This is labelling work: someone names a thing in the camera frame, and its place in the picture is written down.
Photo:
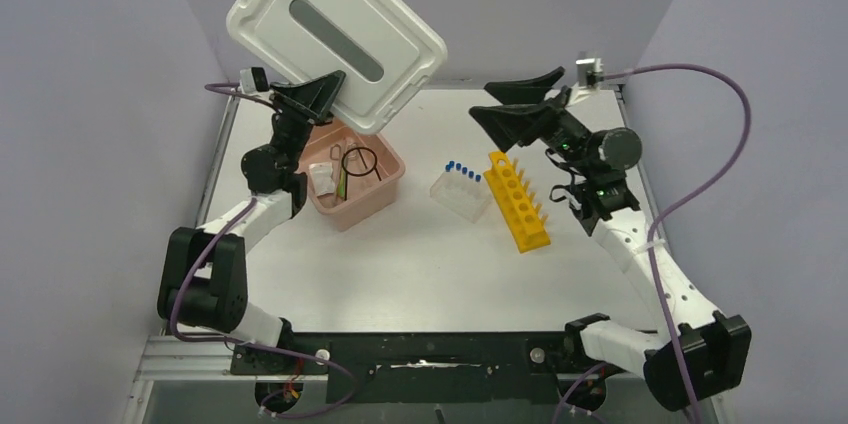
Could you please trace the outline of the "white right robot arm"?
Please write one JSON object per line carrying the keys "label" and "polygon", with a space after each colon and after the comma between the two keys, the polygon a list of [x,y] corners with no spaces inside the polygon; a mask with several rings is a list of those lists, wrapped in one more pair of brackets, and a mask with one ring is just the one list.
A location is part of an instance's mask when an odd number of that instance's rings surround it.
{"label": "white right robot arm", "polygon": [[545,75],[490,82],[490,107],[474,106],[470,116],[497,147],[489,175],[498,205],[510,224],[532,221],[532,204],[520,172],[505,153],[535,142],[549,160],[569,174],[563,198],[584,232],[617,264],[650,312],[648,334],[603,314],[569,322],[562,344],[564,361],[585,371],[610,364],[641,377],[655,400],[670,411],[695,410],[704,399],[737,387],[743,377],[752,332],[738,315],[724,314],[684,274],[630,190],[627,173],[640,161],[643,145],[627,127],[592,130],[572,107],[599,91],[598,65],[561,86],[557,68]]}

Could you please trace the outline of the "black wire ring stand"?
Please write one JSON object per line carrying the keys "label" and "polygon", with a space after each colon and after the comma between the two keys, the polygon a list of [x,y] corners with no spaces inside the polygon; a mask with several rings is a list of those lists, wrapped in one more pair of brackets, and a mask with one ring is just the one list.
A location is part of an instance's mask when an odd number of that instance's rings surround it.
{"label": "black wire ring stand", "polygon": [[377,154],[372,148],[353,146],[342,154],[340,164],[342,173],[346,176],[354,178],[371,176],[378,182],[383,180]]}

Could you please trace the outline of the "red green stirring sticks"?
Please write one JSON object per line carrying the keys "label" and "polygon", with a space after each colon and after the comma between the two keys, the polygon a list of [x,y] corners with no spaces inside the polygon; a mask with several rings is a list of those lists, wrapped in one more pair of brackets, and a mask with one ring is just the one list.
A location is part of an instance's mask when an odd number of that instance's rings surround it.
{"label": "red green stirring sticks", "polygon": [[341,167],[336,186],[336,197],[341,202],[347,200],[347,181],[348,172],[344,167]]}

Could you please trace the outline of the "small dark sample bag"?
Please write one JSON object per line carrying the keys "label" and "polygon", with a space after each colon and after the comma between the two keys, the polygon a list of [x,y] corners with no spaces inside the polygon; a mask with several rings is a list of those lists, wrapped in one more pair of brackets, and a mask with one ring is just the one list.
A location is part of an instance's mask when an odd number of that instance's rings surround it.
{"label": "small dark sample bag", "polygon": [[335,165],[332,162],[317,162],[308,167],[309,178],[317,197],[334,195],[337,189]]}

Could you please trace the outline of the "pink plastic bin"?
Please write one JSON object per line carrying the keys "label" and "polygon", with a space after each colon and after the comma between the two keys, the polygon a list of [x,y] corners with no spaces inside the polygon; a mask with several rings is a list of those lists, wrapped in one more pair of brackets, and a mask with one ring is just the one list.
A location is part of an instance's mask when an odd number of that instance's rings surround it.
{"label": "pink plastic bin", "polygon": [[[336,193],[317,197],[309,178],[308,167],[317,162],[330,162],[330,147],[336,143],[372,148],[377,154],[383,180],[378,182],[371,176],[364,178],[348,176],[346,201],[339,201]],[[341,164],[334,165],[337,183]],[[337,230],[345,231],[395,202],[398,181],[405,173],[405,164],[383,135],[361,135],[341,121],[335,120],[312,130],[300,158],[299,170],[307,174],[307,195],[317,211],[324,215]]]}

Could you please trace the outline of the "metal scissors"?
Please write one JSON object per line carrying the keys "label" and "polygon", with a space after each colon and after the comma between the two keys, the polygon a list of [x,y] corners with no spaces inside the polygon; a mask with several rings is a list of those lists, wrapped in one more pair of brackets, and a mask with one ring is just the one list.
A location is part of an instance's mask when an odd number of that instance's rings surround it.
{"label": "metal scissors", "polygon": [[362,151],[356,144],[336,143],[329,151],[329,161],[334,164],[348,165],[354,160],[361,160],[362,157]]}

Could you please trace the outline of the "white plastic tray lid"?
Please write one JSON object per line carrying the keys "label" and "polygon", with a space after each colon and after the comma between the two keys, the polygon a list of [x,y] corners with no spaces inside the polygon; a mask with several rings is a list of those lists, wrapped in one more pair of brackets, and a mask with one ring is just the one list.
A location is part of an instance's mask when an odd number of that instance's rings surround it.
{"label": "white plastic tray lid", "polygon": [[402,0],[236,0],[229,36],[291,83],[346,75],[333,114],[379,133],[445,63],[445,41]]}

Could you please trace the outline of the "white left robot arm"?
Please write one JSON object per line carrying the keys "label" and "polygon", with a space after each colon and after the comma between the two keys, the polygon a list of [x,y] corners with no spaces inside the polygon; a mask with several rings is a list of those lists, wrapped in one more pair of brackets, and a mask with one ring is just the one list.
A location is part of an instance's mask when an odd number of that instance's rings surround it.
{"label": "white left robot arm", "polygon": [[290,322],[249,300],[247,255],[302,210],[308,180],[300,158],[313,129],[331,122],[345,80],[345,72],[336,70],[300,84],[270,85],[271,138],[240,161],[249,198],[214,220],[170,235],[157,312],[178,339],[263,349],[290,343]]}

